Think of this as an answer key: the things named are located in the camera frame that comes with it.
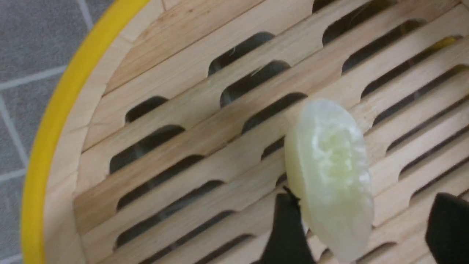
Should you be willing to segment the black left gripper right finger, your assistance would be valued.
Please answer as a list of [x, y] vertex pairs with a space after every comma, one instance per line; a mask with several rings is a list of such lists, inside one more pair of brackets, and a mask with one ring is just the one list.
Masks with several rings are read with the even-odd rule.
[[437, 264], [469, 262], [469, 203], [438, 193], [429, 214], [426, 244]]

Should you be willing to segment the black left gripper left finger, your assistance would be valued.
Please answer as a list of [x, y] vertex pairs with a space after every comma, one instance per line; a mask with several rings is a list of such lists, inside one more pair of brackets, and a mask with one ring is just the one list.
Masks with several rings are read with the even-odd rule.
[[277, 194], [272, 232], [256, 264], [314, 264], [303, 230], [299, 201], [293, 192]]

